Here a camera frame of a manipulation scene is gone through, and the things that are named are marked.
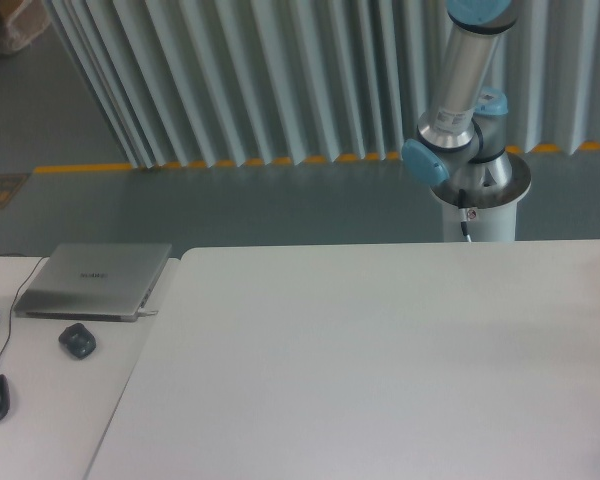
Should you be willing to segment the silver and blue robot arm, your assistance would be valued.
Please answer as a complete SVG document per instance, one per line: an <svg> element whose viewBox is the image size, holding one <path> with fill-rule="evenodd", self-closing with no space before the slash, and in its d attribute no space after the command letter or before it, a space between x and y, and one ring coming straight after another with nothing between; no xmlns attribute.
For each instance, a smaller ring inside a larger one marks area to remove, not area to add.
<svg viewBox="0 0 600 480"><path fill-rule="evenodd" d="M490 162L504 153L507 114L500 93L479 105L487 70L501 36L517 19L518 1L447 1L452 22L441 73L432 100L417 122L417 136L408 139L401 158L421 183L437 187L467 165Z"/></svg>

